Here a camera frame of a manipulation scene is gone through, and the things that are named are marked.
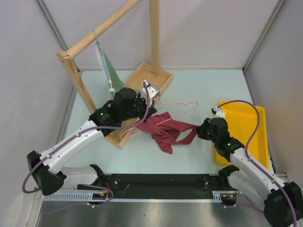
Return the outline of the red tank top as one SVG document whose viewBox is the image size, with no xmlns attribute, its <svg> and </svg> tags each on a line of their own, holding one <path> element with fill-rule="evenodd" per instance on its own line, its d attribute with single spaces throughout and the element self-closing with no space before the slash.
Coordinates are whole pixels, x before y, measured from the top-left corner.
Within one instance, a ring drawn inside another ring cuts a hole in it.
<svg viewBox="0 0 303 227">
<path fill-rule="evenodd" d="M 197 125 L 173 120 L 168 112 L 151 116 L 137 126 L 148 133 L 159 148 L 168 154 L 173 153 L 173 145 L 189 145 L 197 135 Z"/>
</svg>

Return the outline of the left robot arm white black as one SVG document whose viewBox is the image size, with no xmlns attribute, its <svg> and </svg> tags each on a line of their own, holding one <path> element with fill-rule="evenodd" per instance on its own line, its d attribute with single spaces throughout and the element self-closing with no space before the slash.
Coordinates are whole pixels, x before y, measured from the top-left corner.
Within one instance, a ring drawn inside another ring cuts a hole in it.
<svg viewBox="0 0 303 227">
<path fill-rule="evenodd" d="M 103 139 L 115 130 L 125 127 L 122 123 L 139 118 L 133 127 L 145 122 L 156 113 L 155 98 L 160 95 L 158 88 L 148 85 L 139 93 L 123 88 L 115 93 L 112 100 L 92 113 L 88 120 L 71 136 L 52 148 L 27 155 L 29 175 L 35 180 L 44 196 L 51 195 L 63 187 L 77 186 L 78 189 L 101 188 L 105 183 L 104 173 L 96 165 L 70 168 L 65 165 L 88 145 Z"/>
</svg>

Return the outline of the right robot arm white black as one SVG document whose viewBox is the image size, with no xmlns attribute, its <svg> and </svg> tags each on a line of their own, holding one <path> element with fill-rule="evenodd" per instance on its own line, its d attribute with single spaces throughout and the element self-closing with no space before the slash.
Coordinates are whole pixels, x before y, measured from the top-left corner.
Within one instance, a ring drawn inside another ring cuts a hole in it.
<svg viewBox="0 0 303 227">
<path fill-rule="evenodd" d="M 303 218 L 303 196 L 299 185 L 286 182 L 257 161 L 244 145 L 230 136 L 224 118 L 206 118 L 197 129 L 198 137 L 209 140 L 231 165 L 218 178 L 224 190 L 241 191 L 263 212 L 273 227 L 296 227 Z"/>
</svg>

